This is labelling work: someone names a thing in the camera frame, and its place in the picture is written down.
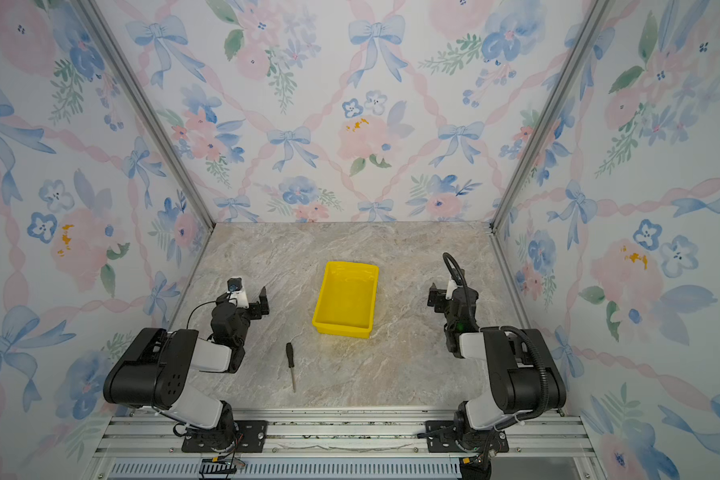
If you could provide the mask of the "black handled screwdriver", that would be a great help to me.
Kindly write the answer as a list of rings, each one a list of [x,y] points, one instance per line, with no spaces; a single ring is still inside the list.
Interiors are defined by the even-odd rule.
[[[292,385],[292,391],[296,392],[296,383],[295,383],[295,358],[294,358],[294,348],[291,342],[288,342],[285,346],[286,350],[286,359],[288,364],[288,369],[290,372],[290,378],[291,378],[291,385]]]

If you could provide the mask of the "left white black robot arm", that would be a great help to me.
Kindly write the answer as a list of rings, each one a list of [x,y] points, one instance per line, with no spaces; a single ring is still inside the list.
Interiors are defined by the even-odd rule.
[[[251,323],[269,314],[267,292],[249,301],[240,278],[228,281],[227,292],[215,299],[211,336],[196,329],[168,331],[144,328],[110,370],[103,397],[110,404],[150,408],[175,422],[185,453],[260,453],[265,420],[234,418],[231,405],[188,383],[193,371],[235,374],[245,357]]]

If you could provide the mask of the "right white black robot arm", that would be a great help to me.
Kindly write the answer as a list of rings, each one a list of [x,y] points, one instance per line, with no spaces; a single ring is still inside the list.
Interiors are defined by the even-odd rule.
[[[537,329],[479,327],[473,319],[478,292],[451,280],[431,285],[427,305],[444,315],[447,350],[487,367],[487,388],[462,402],[451,421],[427,421],[418,436],[431,453],[505,453],[506,430],[561,409],[567,399],[562,376]]]

